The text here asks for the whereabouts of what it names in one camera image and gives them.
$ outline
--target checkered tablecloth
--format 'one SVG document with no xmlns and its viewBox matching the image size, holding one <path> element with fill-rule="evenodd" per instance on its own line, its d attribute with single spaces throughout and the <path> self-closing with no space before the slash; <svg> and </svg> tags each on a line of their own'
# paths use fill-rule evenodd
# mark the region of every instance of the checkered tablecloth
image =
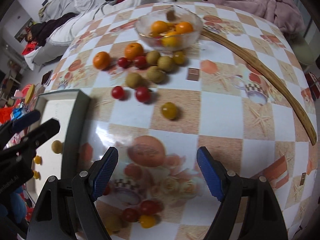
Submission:
<svg viewBox="0 0 320 240">
<path fill-rule="evenodd" d="M 89 165 L 90 160 L 101 158 L 110 146 L 117 147 L 120 161 L 126 162 L 128 147 L 135 139 L 149 136 L 161 141 L 166 155 L 179 156 L 181 165 L 175 166 L 178 174 L 185 170 L 196 172 L 196 150 L 206 146 L 215 159 L 240 176 L 268 178 L 291 239 L 312 193 L 317 146 L 311 145 L 287 100 L 260 73 L 230 50 L 201 37 L 186 49 L 188 64 L 169 74 L 166 84 L 153 84 L 150 88 L 156 98 L 150 104 L 142 104 L 129 88 L 126 90 L 130 96 L 124 101 L 114 100 L 110 92 L 116 85 L 125 87 L 129 72 L 145 76 L 145 71 L 135 67 L 124 70 L 116 64 L 107 71 L 97 71 L 92 66 L 97 52 L 106 51 L 117 59 L 124 56 L 124 48 L 131 42 L 138 41 L 145 51 L 152 50 L 139 41 L 133 29 L 134 20 L 172 4 L 196 13 L 207 28 L 261 60 L 282 80 L 317 130 L 315 108 L 304 73 L 275 25 L 237 9 L 207 3 L 148 4 L 89 22 L 54 71 L 47 90 L 79 88 L 92 97 L 82 136 L 82 164 Z M 179 107 L 178 120 L 169 121 L 161 116 L 160 107 L 165 102 Z M 143 169 L 153 172 L 153 168 Z M 175 180 L 175 176 L 171 174 L 168 178 Z M 125 208 L 111 198 L 104 196 L 97 202 L 102 220 L 108 212 L 121 213 Z M 177 202 L 161 213 L 162 222 L 157 226 L 142 229 L 134 223 L 112 237 L 202 239 L 220 203 L 210 196 L 207 187 L 197 196 Z M 233 238 L 242 225 L 244 202 Z"/>
</svg>

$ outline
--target wooden stick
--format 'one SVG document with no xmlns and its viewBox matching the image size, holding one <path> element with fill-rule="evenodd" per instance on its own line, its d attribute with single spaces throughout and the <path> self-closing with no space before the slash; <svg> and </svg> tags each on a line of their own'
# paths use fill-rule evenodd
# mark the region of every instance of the wooden stick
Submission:
<svg viewBox="0 0 320 240">
<path fill-rule="evenodd" d="M 289 92 L 289 90 L 282 83 L 281 79 L 278 78 L 275 73 L 273 73 L 260 60 L 251 55 L 245 49 L 239 47 L 231 41 L 228 41 L 222 36 L 213 33 L 205 28 L 203 28 L 201 35 L 215 41 L 216 43 L 221 44 L 222 46 L 225 46 L 227 49 L 231 50 L 233 53 L 237 54 L 239 57 L 245 60 L 255 70 L 259 71 L 288 100 L 288 102 L 292 106 L 292 109 L 294 110 L 304 129 L 306 130 L 312 145 L 316 144 L 317 134 L 306 111 L 304 111 L 299 102 L 293 97 L 293 95 Z"/>
</svg>

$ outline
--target table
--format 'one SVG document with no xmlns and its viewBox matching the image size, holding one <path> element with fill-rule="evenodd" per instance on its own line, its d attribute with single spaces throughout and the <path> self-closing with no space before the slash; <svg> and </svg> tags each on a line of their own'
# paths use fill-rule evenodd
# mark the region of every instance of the table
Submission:
<svg viewBox="0 0 320 240">
<path fill-rule="evenodd" d="M 102 220 L 108 212 L 120 214 L 123 202 L 136 204 L 139 198 L 156 197 L 167 207 L 160 214 L 159 225 L 142 229 L 133 223 L 115 235 L 126 240 L 150 234 L 153 239 L 203 239 L 220 204 L 211 197 L 196 163 L 197 148 L 206 146 L 215 159 L 240 176 L 268 178 L 291 239 L 312 193 L 317 145 L 311 145 L 289 103 L 259 72 L 201 36 L 186 49 L 188 64 L 170 74 L 166 84 L 153 84 L 154 100 L 142 104 L 129 88 L 125 88 L 129 98 L 123 101 L 114 100 L 110 92 L 116 85 L 125 86 L 128 73 L 145 76 L 146 71 L 135 67 L 124 70 L 116 64 L 107 71 L 97 71 L 92 66 L 100 51 L 110 53 L 114 60 L 123 57 L 125 46 L 139 41 L 134 21 L 172 4 L 196 13 L 207 28 L 261 60 L 281 78 L 317 130 L 303 71 L 272 23 L 244 11 L 200 2 L 148 4 L 96 19 L 75 38 L 46 90 L 79 88 L 93 98 L 82 136 L 81 169 L 100 159 L 108 147 L 119 150 L 113 175 L 113 185 L 119 191 L 113 193 L 116 198 L 103 196 L 97 201 Z M 139 42 L 146 51 L 152 50 Z M 181 110 L 176 121 L 166 120 L 160 113 L 160 106 L 170 101 Z M 135 189 L 126 192 L 130 184 Z M 245 201 L 232 239 L 241 228 Z"/>
</svg>

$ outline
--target blue gripper pad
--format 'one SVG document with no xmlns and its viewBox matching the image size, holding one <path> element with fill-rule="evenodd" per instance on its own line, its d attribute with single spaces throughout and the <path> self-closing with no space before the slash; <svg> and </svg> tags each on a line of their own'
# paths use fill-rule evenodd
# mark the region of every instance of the blue gripper pad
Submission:
<svg viewBox="0 0 320 240">
<path fill-rule="evenodd" d="M 118 150 L 110 147 L 89 177 L 92 185 L 91 197 L 95 201 L 102 196 L 110 177 L 118 163 Z"/>
<path fill-rule="evenodd" d="M 224 198 L 222 179 L 225 177 L 218 161 L 215 161 L 206 147 L 200 147 L 197 151 L 197 162 L 204 179 L 209 187 L 211 195 L 220 202 Z"/>
</svg>

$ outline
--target glass bowl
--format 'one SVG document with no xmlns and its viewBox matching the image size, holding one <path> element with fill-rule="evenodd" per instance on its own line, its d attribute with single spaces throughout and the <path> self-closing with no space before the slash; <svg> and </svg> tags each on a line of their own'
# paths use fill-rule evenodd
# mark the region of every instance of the glass bowl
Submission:
<svg viewBox="0 0 320 240">
<path fill-rule="evenodd" d="M 193 32 L 173 36 L 151 37 L 150 27 L 155 21 L 159 20 L 170 23 L 189 22 L 193 26 Z M 143 42 L 155 50 L 162 51 L 177 51 L 190 47 L 199 39 L 202 27 L 203 22 L 196 14 L 176 5 L 141 16 L 134 24 L 134 28 Z"/>
</svg>

